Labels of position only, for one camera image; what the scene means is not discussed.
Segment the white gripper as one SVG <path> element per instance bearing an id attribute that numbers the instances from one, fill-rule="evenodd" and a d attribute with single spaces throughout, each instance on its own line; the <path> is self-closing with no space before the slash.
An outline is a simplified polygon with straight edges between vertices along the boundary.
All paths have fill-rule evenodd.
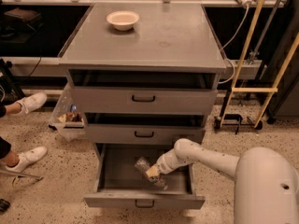
<path id="1" fill-rule="evenodd" d="M 148 178 L 157 178 L 161 174 L 170 174 L 180 167 L 194 163 L 190 155 L 179 149 L 171 149 L 164 153 L 147 171 Z"/>

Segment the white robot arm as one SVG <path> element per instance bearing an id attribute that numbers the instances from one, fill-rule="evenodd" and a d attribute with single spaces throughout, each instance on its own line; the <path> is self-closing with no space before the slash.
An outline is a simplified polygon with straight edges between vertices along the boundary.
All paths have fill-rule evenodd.
<path id="1" fill-rule="evenodd" d="M 156 181 L 195 162 L 234 181 L 234 224 L 299 224 L 299 172 L 270 148 L 254 147 L 237 157 L 182 138 L 146 176 Z"/>

